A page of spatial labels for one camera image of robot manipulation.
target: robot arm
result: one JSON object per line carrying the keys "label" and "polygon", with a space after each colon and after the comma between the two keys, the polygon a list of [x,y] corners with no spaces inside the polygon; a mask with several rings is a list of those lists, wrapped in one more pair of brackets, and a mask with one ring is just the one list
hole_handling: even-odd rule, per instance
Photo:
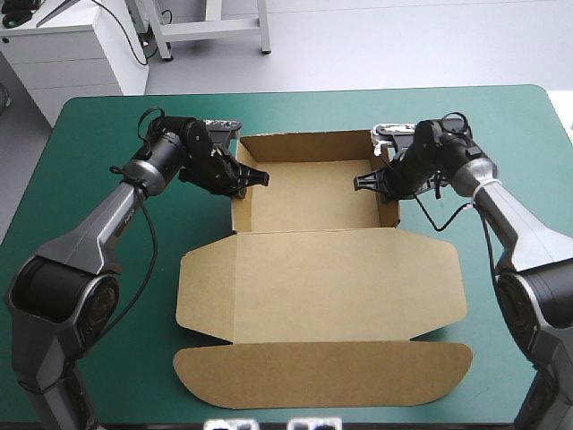
{"label": "robot arm", "polygon": [[240,123],[159,110],[144,144],[115,169],[124,176],[119,186],[76,229],[43,244],[5,297],[13,318],[13,369],[46,430],[100,428],[76,362],[99,340],[115,310],[121,272],[115,244],[144,201],[177,173],[213,194],[239,197],[247,186],[269,182],[267,173],[228,151]]}
{"label": "robot arm", "polygon": [[573,428],[573,239],[547,228],[498,179],[462,115],[412,125],[379,125],[377,146],[393,147],[385,167],[355,180],[356,189],[410,199],[450,184],[472,201],[503,245],[494,288],[513,338],[537,369],[516,429]]}

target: white cabinet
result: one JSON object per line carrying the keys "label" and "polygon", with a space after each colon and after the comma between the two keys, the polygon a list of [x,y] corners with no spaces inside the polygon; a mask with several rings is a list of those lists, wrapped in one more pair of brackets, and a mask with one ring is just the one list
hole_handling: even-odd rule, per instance
{"label": "white cabinet", "polygon": [[[135,60],[113,17],[90,0],[36,28],[60,3],[46,0],[31,21],[16,29],[0,28],[0,52],[47,121],[54,125],[64,103],[74,97],[143,94],[149,67]],[[125,3],[101,3],[122,22],[137,57],[144,60]]]}

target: box lid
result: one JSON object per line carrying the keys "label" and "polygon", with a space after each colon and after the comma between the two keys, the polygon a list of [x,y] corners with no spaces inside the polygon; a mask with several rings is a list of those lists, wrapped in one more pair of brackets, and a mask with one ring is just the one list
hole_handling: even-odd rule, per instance
{"label": "box lid", "polygon": [[414,406],[448,394],[472,351],[443,342],[267,343],[182,349],[189,391],[231,409]]}
{"label": "box lid", "polygon": [[394,228],[219,240],[183,258],[176,311],[234,343],[410,340],[465,315],[455,247]]}

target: cardboard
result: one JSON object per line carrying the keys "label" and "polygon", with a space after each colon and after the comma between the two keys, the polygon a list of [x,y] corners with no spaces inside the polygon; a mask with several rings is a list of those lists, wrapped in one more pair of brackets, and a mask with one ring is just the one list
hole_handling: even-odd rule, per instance
{"label": "cardboard", "polygon": [[182,349],[174,366],[212,405],[261,409],[428,403],[453,390],[471,361],[458,343],[267,343]]}
{"label": "cardboard", "polygon": [[179,351],[200,398],[233,409],[414,405],[463,378],[468,347],[409,341],[458,321],[456,249],[394,227],[397,202],[356,192],[382,164],[368,131],[243,138],[269,187],[232,201],[236,232],[182,260],[176,319],[235,345]]}
{"label": "cardboard", "polygon": [[183,258],[176,312],[234,343],[410,340],[465,315],[454,246],[394,228],[219,240]]}

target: white desk frame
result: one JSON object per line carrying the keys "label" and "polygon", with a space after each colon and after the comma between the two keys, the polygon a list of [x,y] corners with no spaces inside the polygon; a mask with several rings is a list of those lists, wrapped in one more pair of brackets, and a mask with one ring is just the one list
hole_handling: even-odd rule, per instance
{"label": "white desk frame", "polygon": [[270,53],[269,21],[266,0],[257,0],[259,18],[222,20],[222,1],[205,0],[205,21],[165,24],[156,0],[142,0],[153,29],[159,53],[171,60],[170,42],[222,39],[231,36],[261,35],[263,54]]}

